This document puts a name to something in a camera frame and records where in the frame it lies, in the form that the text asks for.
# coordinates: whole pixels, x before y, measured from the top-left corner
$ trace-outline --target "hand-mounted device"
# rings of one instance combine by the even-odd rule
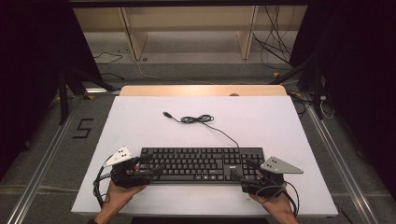
[[[130,189],[132,187],[149,185],[151,178],[163,173],[163,166],[155,167],[151,170],[136,171],[135,167],[139,162],[148,163],[153,159],[152,154],[139,157],[132,157],[127,147],[123,146],[109,157],[101,167],[98,176],[93,181],[93,195],[98,200],[100,206],[103,206],[102,194],[99,190],[101,180],[111,177],[111,180],[118,187]],[[110,174],[102,175],[105,167],[112,166]]]
[[[242,191],[245,193],[253,194],[256,196],[264,197],[267,200],[261,203],[265,203],[272,198],[279,196],[284,193],[290,200],[294,207],[293,214],[297,216],[299,209],[298,193],[296,188],[289,182],[285,181],[283,174],[298,174],[304,173],[303,170],[288,164],[276,157],[271,157],[263,164],[259,164],[252,159],[246,158],[247,166],[252,167],[254,170],[259,171],[259,179],[245,179],[242,175],[238,174],[236,171],[231,171],[231,175],[234,180],[241,183]],[[296,191],[297,203],[296,206],[294,200],[286,192],[287,184],[291,185]]]

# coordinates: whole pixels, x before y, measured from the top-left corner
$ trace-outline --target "desk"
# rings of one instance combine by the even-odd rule
[[[168,96],[159,96],[165,90]],[[229,97],[230,93],[241,96]],[[180,126],[165,118],[164,110],[176,118],[208,113],[215,117],[212,125],[232,136],[241,147],[263,147],[266,158],[277,156],[303,169],[303,175],[285,175],[299,192],[300,216],[337,215],[293,103],[281,86],[125,87],[110,110],[72,212],[82,215],[99,212],[99,204],[92,195],[92,181],[105,159],[122,145],[133,156],[139,155],[141,147],[234,147],[228,138],[205,126]],[[107,183],[102,181],[102,192],[106,192]],[[291,197],[296,197],[292,189],[288,191]],[[136,195],[121,213],[144,217],[267,215],[259,204],[242,193],[240,186],[213,185],[151,185]]]

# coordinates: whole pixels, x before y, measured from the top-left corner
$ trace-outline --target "person's arm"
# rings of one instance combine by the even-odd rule
[[[291,211],[290,201],[285,194],[281,193],[278,197],[267,200],[253,194],[249,196],[260,203],[262,207],[280,224],[298,223]]]
[[[103,203],[102,210],[95,218],[95,222],[98,224],[109,223],[113,218],[129,201],[132,200],[134,195],[146,186],[133,187],[130,189],[124,189],[117,187],[111,180],[108,185],[107,195],[105,202]]]

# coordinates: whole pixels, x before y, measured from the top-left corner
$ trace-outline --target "person's left hand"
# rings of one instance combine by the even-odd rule
[[[117,187],[112,180],[108,185],[107,195],[103,203],[102,210],[95,219],[98,224],[108,223],[136,193],[142,191],[146,186],[132,187],[124,189]]]

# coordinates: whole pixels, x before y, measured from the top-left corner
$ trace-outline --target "keyboard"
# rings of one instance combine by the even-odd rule
[[[247,166],[246,158],[264,162],[262,147],[143,147],[141,156],[147,154],[153,159],[140,163],[140,171],[164,166],[151,184],[237,184],[231,170],[256,179],[258,171]]]

